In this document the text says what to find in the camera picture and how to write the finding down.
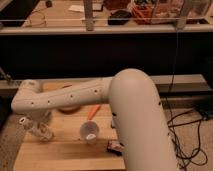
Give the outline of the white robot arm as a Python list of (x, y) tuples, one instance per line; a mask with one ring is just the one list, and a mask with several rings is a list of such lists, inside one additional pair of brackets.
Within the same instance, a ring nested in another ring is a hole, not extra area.
[(39, 82), (24, 80), (11, 108), (25, 114), (104, 103), (115, 120), (126, 171), (180, 171), (158, 90), (141, 70), (47, 92)]

